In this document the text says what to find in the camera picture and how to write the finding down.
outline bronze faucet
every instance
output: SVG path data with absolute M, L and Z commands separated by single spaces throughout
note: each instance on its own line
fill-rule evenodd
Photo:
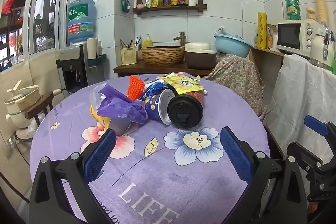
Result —
M 180 32 L 180 36 L 179 37 L 174 37 L 173 39 L 174 39 L 174 41 L 181 40 L 181 46 L 184 47 L 186 38 L 187 37 L 184 35 L 184 32 Z

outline floral fabric cover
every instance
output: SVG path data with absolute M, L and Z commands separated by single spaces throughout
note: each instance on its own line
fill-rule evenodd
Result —
M 259 116 L 263 112 L 264 82 L 255 64 L 233 54 L 218 54 L 217 65 L 206 80 L 224 85 L 241 96 Z
M 155 80 L 157 75 L 139 77 Z M 108 83 L 125 94 L 129 78 Z M 222 85 L 204 79 L 200 84 L 208 95 L 198 126 L 182 129 L 148 119 L 117 137 L 100 176 L 89 183 L 112 222 L 220 224 L 246 188 L 223 149 L 221 129 L 230 127 L 254 151 L 269 155 L 267 134 L 248 104 Z M 41 122 L 31 147 L 32 180 L 42 157 L 66 159 L 104 134 L 106 129 L 90 114 L 95 86 L 66 98 Z M 63 186 L 75 215 L 84 220 L 69 183 Z

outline purple plastic bag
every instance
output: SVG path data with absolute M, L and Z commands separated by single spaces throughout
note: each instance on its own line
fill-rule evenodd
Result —
M 107 83 L 93 89 L 90 102 L 97 114 L 102 117 L 129 117 L 132 122 L 136 123 L 145 123 L 148 118 L 142 101 L 132 102 L 131 99 Z

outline black cup lid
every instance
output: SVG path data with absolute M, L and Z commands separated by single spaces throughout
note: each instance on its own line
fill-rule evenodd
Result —
M 203 107 L 199 100 L 190 95 L 178 95 L 168 104 L 168 116 L 172 123 L 182 128 L 192 128 L 203 117 Z

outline round table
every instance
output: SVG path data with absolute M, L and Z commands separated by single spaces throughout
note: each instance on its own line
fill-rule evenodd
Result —
M 155 80 L 156 75 L 139 77 Z M 129 77 L 107 82 L 125 94 Z M 221 149 L 219 133 L 224 126 L 229 126 L 254 151 L 269 156 L 266 131 L 251 107 L 225 86 L 204 79 L 200 83 L 208 95 L 198 127 L 182 130 L 148 119 L 117 139 L 101 176 L 89 183 L 113 222 L 221 223 L 247 185 Z M 97 85 L 69 96 L 41 122 L 30 153 L 32 180 L 42 157 L 66 159 L 98 140 L 103 128 L 91 116 L 89 101 Z M 197 150 L 184 145 L 187 134 L 206 145 Z M 63 185 L 75 215 L 84 220 L 68 183 Z

